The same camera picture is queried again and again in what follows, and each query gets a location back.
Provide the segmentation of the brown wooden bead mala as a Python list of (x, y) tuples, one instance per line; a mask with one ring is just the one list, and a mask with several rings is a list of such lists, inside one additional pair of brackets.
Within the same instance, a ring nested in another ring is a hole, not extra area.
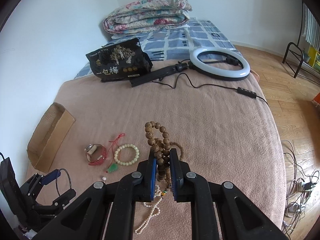
[(184, 148), (177, 142), (170, 141), (169, 133), (165, 126), (159, 122), (145, 123), (145, 137), (148, 139), (150, 150), (154, 152), (157, 164), (157, 180), (171, 182), (170, 175), (170, 150), (176, 146), (180, 150), (180, 160), (184, 158)]

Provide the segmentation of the red strap wristwatch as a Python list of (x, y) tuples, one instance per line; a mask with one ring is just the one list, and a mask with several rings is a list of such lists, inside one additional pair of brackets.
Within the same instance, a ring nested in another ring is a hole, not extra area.
[(101, 144), (89, 144), (85, 149), (86, 158), (89, 166), (100, 166), (104, 163), (107, 150)]

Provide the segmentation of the shallow cardboard box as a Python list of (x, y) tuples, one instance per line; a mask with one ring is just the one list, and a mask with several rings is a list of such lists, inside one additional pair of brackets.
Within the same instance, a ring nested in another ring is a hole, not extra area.
[(54, 102), (47, 109), (27, 146), (28, 158), (33, 168), (48, 172), (53, 160), (65, 139), (75, 117), (63, 107)]

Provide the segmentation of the black folded tripod stand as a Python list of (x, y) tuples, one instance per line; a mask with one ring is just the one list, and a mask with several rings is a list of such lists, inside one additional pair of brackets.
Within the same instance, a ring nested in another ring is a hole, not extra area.
[(156, 71), (150, 72), (149, 74), (136, 77), (130, 80), (131, 87), (137, 87), (145, 83), (154, 81), (156, 79), (163, 79), (167, 76), (180, 73), (188, 68), (187, 63), (177, 63), (175, 65), (167, 66)]

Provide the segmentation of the black plum snack bag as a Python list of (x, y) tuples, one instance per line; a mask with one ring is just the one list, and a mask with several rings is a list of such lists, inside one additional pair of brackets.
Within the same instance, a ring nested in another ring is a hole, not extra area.
[(151, 72), (153, 64), (134, 38), (86, 54), (92, 73), (101, 82), (129, 80)]

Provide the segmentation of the blue plaid bed sheet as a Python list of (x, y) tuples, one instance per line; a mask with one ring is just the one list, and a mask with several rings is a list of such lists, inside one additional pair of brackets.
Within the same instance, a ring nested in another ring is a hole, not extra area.
[(189, 51), (200, 47), (219, 47), (240, 52), (231, 41), (209, 20), (192, 19), (183, 27), (161, 29), (132, 36), (118, 35), (115, 43), (138, 38), (142, 51), (151, 61), (186, 60)]

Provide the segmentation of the folded floral quilt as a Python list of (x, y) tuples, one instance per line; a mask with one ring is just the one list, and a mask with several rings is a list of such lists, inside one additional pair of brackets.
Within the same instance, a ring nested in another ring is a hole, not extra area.
[(137, 0), (112, 11), (103, 21), (113, 35), (133, 35), (186, 25), (192, 6), (188, 0)]

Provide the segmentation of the black metal clothes rack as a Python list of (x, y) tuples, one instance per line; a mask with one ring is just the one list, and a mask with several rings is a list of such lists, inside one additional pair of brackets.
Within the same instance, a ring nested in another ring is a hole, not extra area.
[(292, 71), (293, 78), (319, 84), (319, 23), (305, 3), (297, 41), (287, 44), (282, 63)]

